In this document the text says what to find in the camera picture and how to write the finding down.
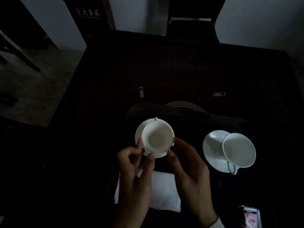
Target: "person's left hand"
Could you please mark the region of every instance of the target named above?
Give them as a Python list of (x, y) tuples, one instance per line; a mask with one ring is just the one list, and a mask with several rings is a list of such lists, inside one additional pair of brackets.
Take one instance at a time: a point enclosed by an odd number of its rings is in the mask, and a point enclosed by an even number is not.
[[(120, 165), (119, 197), (113, 227), (140, 227), (150, 205), (152, 194), (152, 171), (155, 165), (153, 154), (139, 166), (142, 152), (142, 139), (139, 138), (137, 148), (128, 147), (118, 152)], [(140, 177), (137, 173), (143, 168)]]

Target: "napkin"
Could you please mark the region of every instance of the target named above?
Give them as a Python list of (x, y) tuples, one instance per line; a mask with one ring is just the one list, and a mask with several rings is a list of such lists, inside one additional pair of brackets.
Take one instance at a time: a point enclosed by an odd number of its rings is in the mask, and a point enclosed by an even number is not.
[[(119, 179), (114, 196), (115, 204), (118, 203)], [(180, 198), (176, 190), (174, 174), (152, 172), (152, 198), (150, 207), (157, 210), (172, 210), (180, 213)]]

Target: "cup handle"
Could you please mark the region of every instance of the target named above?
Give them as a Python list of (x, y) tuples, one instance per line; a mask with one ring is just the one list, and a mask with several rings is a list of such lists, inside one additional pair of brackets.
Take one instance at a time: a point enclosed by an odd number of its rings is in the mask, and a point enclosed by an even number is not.
[(229, 172), (230, 172), (232, 175), (236, 175), (236, 174), (237, 174), (237, 170), (238, 170), (237, 167), (236, 167), (235, 165), (232, 164), (234, 169), (233, 169), (233, 171), (231, 171), (230, 165), (229, 165), (229, 164), (230, 164), (230, 162), (227, 161), (227, 166), (228, 166)]

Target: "white saucer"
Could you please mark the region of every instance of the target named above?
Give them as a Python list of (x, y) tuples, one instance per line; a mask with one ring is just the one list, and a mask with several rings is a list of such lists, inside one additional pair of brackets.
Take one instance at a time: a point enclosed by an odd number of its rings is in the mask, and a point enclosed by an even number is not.
[(217, 142), (219, 145), (219, 143), (221, 143), (228, 134), (230, 133), (224, 130), (215, 130), (210, 132), (203, 141), (203, 152), (205, 158), (213, 168), (224, 173), (229, 173), (227, 161), (217, 158), (214, 150), (214, 142)]
[[(162, 119), (158, 119), (159, 121), (162, 121), (164, 122), (165, 124), (169, 125), (167, 122), (165, 122), (164, 120)], [(138, 142), (138, 139), (141, 137), (141, 134), (143, 132), (143, 129), (145, 128), (146, 125), (148, 125), (150, 122), (153, 122), (154, 121), (154, 118), (150, 118), (144, 122), (142, 122), (139, 127), (137, 128), (136, 132), (135, 132), (135, 144), (137, 144)], [(149, 153), (151, 153), (150, 150), (148, 150), (146, 147), (144, 147), (145, 149), (145, 153), (143, 155), (145, 156), (148, 156)], [(154, 153), (154, 157), (155, 158), (160, 158), (160, 157), (164, 157), (166, 156), (167, 152), (164, 152), (164, 153)]]

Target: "concrete floor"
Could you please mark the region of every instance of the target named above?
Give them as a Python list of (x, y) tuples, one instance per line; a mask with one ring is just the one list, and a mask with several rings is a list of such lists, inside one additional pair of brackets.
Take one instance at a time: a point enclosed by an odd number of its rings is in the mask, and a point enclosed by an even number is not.
[[(13, 54), (0, 52), (8, 61), (8, 64), (0, 63), (0, 90), (19, 99), (14, 107), (0, 104), (0, 115), (47, 127), (83, 52), (51, 46), (47, 50), (21, 49), (10, 42), (41, 71), (36, 72)], [(293, 58), (292, 66), (304, 97), (304, 55)]]

